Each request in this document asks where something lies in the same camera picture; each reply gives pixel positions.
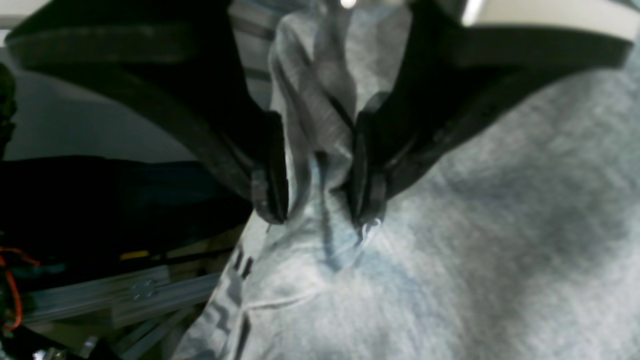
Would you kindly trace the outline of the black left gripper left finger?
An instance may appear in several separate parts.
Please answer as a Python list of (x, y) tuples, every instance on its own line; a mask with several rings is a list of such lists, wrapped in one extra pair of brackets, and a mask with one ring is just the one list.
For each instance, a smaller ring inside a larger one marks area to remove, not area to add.
[(282, 224), (281, 116), (250, 96), (228, 0), (52, 0), (6, 38), (21, 68), (110, 98), (160, 126), (257, 214)]

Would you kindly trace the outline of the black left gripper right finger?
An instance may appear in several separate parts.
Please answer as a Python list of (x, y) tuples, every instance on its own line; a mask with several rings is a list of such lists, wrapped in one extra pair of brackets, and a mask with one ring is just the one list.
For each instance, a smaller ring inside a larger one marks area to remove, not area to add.
[(446, 153), (567, 76), (618, 69), (634, 48), (630, 0), (416, 0), (391, 91), (355, 121), (347, 187), (363, 227)]

